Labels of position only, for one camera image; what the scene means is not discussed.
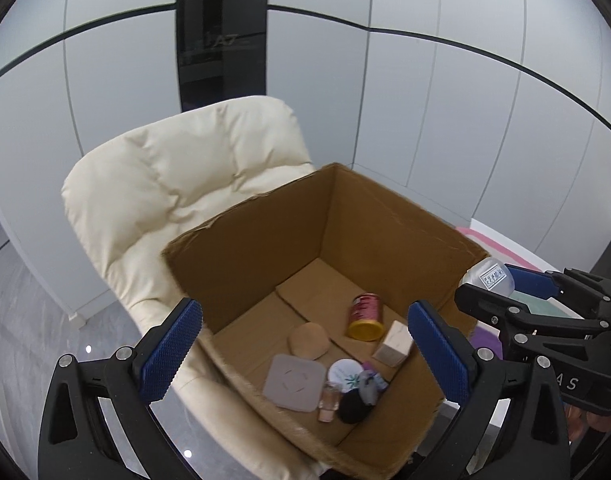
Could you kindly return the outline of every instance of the blue gripper pad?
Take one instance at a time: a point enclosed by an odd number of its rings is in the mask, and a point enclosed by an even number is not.
[[[164,398],[172,379],[199,335],[202,323],[201,305],[197,301],[189,300],[172,326],[150,352],[145,363],[140,366],[139,397],[143,402],[150,403]]]
[[[410,305],[408,330],[445,398],[466,403],[476,378],[474,348],[467,339],[448,326],[427,301]]]
[[[559,287],[547,274],[510,264],[506,264],[506,267],[514,278],[515,290],[542,300],[556,298],[559,295]]]

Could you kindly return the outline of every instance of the cardboard box flap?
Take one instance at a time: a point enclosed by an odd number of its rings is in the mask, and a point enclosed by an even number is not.
[[[440,310],[487,253],[418,205],[338,166],[320,256],[406,317],[416,300]]]
[[[397,368],[384,365],[372,357],[378,341],[358,341],[346,336],[352,300],[363,292],[365,290],[320,258],[277,286],[278,295],[301,316],[319,323],[327,330],[330,339],[354,359],[359,362],[369,361],[386,381],[391,381]],[[386,332],[394,319],[406,323],[405,319],[384,305],[383,325]]]
[[[163,256],[215,333],[319,255],[335,168],[233,206],[179,236]]]

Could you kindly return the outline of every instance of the cardboard box bottom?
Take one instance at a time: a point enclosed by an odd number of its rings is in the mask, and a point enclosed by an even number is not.
[[[365,457],[349,456],[337,447],[355,425],[343,424],[338,418],[331,423],[319,422],[317,410],[311,413],[284,410],[274,406],[261,393],[272,358],[276,354],[290,354],[288,335],[308,321],[321,324],[332,339],[329,351],[317,359],[326,368],[343,358],[368,360],[387,380],[396,380],[396,368],[387,367],[371,357],[378,341],[361,342],[345,336],[349,306],[362,292],[364,290],[355,283],[316,258],[214,336],[202,332],[202,344],[242,396],[295,446],[346,474],[356,476],[361,471],[360,478],[383,480],[397,469],[391,467],[388,468],[391,471],[385,471],[361,463]],[[385,306],[386,330],[394,319],[405,322]],[[387,397],[380,402],[387,402]],[[429,426],[433,415],[428,416]],[[410,435],[410,452],[422,437],[423,433]],[[387,435],[377,434],[373,438],[386,439]],[[406,458],[404,453],[401,465]]]

